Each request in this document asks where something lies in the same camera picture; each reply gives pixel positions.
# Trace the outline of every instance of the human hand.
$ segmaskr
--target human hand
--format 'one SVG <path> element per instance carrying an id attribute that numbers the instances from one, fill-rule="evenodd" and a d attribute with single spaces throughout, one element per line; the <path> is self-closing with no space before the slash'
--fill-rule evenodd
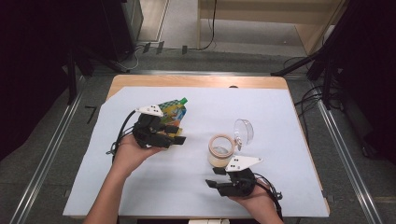
<path id="1" fill-rule="evenodd" d="M 257 180 L 260 184 L 269 189 L 259 179 Z M 247 209 L 247 211 L 261 224 L 262 223 L 283 223 L 277 215 L 274 202 L 265 191 L 259 186 L 255 186 L 254 190 L 247 197 L 229 197 L 231 200 L 241 204 Z"/>
<path id="2" fill-rule="evenodd" d="M 132 134 L 125 135 L 120 141 L 110 172 L 127 178 L 143 161 L 161 150 L 160 147 L 141 148 Z"/>

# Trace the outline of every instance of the hand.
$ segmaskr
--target hand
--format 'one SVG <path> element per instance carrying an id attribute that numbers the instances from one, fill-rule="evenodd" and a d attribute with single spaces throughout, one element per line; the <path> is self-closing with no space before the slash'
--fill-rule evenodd
<path id="1" fill-rule="evenodd" d="M 161 150 L 160 147 L 141 148 L 133 135 L 125 135 L 120 141 L 110 172 L 127 178 L 143 161 Z"/>
<path id="2" fill-rule="evenodd" d="M 259 186 L 255 186 L 253 192 L 247 197 L 229 197 L 231 200 L 244 206 L 247 211 L 261 224 L 262 223 L 283 223 L 277 215 L 274 202 L 268 193 Z"/>

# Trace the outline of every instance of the wooden table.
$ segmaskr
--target wooden table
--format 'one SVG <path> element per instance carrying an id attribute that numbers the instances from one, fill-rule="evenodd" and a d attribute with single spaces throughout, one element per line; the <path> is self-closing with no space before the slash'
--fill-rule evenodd
<path id="1" fill-rule="evenodd" d="M 345 0 L 218 0 L 216 20 L 293 23 L 309 55 L 337 20 L 344 3 Z M 201 19 L 213 19 L 214 5 L 215 0 L 198 0 L 198 48 Z"/>
<path id="2" fill-rule="evenodd" d="M 231 86 L 241 90 L 232 90 L 229 88 Z M 245 153 L 264 158 L 262 164 L 252 169 L 268 175 L 276 188 L 284 193 L 281 200 L 284 216 L 327 217 L 330 214 L 283 77 L 119 75 L 114 78 L 107 102 L 101 107 L 92 140 L 64 209 L 65 216 L 85 217 L 88 214 L 111 166 L 111 158 L 106 155 L 108 146 L 114 141 L 114 134 L 119 131 L 130 109 L 152 100 L 164 102 L 168 94 L 172 94 L 172 99 L 176 95 L 189 99 L 186 104 L 188 113 L 181 123 L 183 135 L 187 136 L 186 142 L 183 146 L 174 146 L 149 158 L 128 178 L 120 216 L 248 218 L 246 210 L 220 197 L 215 189 L 209 189 L 205 183 L 205 176 L 212 178 L 214 175 L 206 158 L 208 139 L 213 133 L 224 132 L 224 127 L 229 124 L 232 128 L 233 118 L 242 116 L 246 119 L 246 115 L 252 118 L 250 120 L 258 137 Z M 226 108 L 224 113 L 216 109 L 217 116 L 208 114 L 209 108 L 219 106 Z M 251 107 L 256 108 L 256 112 L 251 112 Z M 261 113 L 257 116 L 258 111 L 263 110 L 267 116 Z M 278 139 L 284 134 L 288 141 Z M 304 186 L 305 190 L 301 192 L 292 185 Z M 312 204 L 302 208 L 301 203 Z"/>

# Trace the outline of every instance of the white paper sheet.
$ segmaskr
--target white paper sheet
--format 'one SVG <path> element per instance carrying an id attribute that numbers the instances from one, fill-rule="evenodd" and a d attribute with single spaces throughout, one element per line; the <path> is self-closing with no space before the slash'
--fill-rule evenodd
<path id="1" fill-rule="evenodd" d="M 185 144 L 148 158 L 132 173 L 122 193 L 121 216 L 249 217 L 243 207 L 220 197 L 205 182 L 219 179 L 207 160 L 209 139 L 217 133 L 233 136 L 237 119 L 248 119 L 254 129 L 252 143 L 238 154 L 263 158 L 251 169 L 282 192 L 283 215 L 329 215 L 289 91 L 175 87 L 123 88 L 102 106 L 64 215 L 88 214 L 111 165 L 106 152 L 132 110 L 183 97 L 189 100 L 180 125 Z M 132 116 L 127 127 L 138 116 Z"/>

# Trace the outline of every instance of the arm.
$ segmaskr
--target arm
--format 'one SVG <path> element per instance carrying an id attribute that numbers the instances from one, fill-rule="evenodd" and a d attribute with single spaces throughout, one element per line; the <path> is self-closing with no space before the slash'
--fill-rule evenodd
<path id="1" fill-rule="evenodd" d="M 259 186 L 254 187 L 253 192 L 245 198 L 230 197 L 230 199 L 244 206 L 254 219 L 261 224 L 283 223 L 277 215 L 274 202 L 267 192 Z"/>
<path id="2" fill-rule="evenodd" d="M 145 159 L 161 150 L 158 147 L 142 149 L 134 140 L 133 135 L 123 137 L 113 165 L 90 212 L 84 220 L 84 224 L 116 223 L 126 178 Z"/>

